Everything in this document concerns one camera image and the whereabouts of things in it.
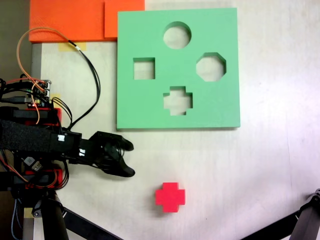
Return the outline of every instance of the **black metal leg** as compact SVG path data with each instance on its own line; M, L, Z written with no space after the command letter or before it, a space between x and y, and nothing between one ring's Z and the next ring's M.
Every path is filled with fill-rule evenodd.
M41 205L45 240L69 240L66 225L58 202L44 199Z
M320 227L320 214L313 205L304 209L291 234L290 240L316 240Z
M276 221L242 240L281 240L291 235L298 221L299 211Z
M87 240L123 240L111 232L99 227L73 211L64 208L64 222L67 229Z

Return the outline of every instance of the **red 3d-printed part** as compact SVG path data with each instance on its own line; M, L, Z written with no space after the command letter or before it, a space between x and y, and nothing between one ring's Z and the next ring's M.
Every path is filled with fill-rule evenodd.
M177 213L179 205L186 204L186 191L179 189L177 182L164 182L162 189L155 191L155 204L162 205L164 213Z

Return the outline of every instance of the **cross-shaped hole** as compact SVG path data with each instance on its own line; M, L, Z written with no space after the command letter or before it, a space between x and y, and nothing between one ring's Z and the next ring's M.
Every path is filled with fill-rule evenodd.
M186 115L187 109L193 108L192 93L186 92L185 86L171 86L170 93L163 94L163 103L171 116Z

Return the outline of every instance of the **square hole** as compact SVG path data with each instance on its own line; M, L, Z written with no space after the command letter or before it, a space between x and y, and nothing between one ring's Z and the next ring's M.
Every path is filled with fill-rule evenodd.
M156 79L156 59L154 57L140 57L133 59L133 79Z

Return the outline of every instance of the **orange foam mat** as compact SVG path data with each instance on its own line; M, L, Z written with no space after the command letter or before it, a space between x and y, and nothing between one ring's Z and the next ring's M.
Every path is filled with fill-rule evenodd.
M144 0L30 0L29 27L54 28L74 42L116 41L118 12L144 9ZM29 40L32 43L65 42L48 30L31 32Z
M118 12L144 11L145 0L105 0L104 38L116 41L118 38Z

